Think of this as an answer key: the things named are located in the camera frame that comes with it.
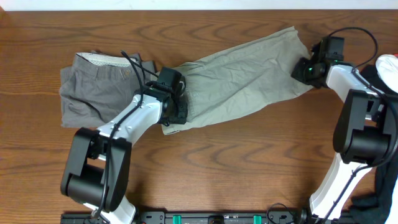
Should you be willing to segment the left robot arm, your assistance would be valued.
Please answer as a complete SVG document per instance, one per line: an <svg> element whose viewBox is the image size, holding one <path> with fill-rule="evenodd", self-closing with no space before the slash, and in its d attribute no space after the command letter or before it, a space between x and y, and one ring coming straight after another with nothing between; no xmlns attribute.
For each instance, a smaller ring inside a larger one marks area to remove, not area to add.
<svg viewBox="0 0 398 224"><path fill-rule="evenodd" d="M131 150L154 124L183 124L187 102L184 78L142 85L130 104L96 130L74 135L63 173L61 193L88 207L94 221L133 223L135 206L126 198Z"/></svg>

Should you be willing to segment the light khaki green pants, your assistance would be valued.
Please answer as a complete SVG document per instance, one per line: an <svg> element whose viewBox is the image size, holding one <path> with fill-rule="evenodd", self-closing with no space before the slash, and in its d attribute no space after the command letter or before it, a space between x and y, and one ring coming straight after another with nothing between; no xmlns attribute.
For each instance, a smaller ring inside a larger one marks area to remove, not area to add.
<svg viewBox="0 0 398 224"><path fill-rule="evenodd" d="M185 124L164 126L165 135L222 123L255 113L311 90L291 77L309 56L294 27L280 30L176 67L186 80Z"/></svg>

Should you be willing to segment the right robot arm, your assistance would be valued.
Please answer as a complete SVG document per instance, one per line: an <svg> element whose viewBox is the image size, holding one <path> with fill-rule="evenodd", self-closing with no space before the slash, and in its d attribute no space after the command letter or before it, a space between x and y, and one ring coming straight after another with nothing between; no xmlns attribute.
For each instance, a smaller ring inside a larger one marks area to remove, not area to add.
<svg viewBox="0 0 398 224"><path fill-rule="evenodd" d="M397 97L372 86L344 62L344 39L326 36L301 58L291 76L315 88L329 88L344 103L333 133L335 156L319 188L296 223L337 223L358 182L397 150Z"/></svg>

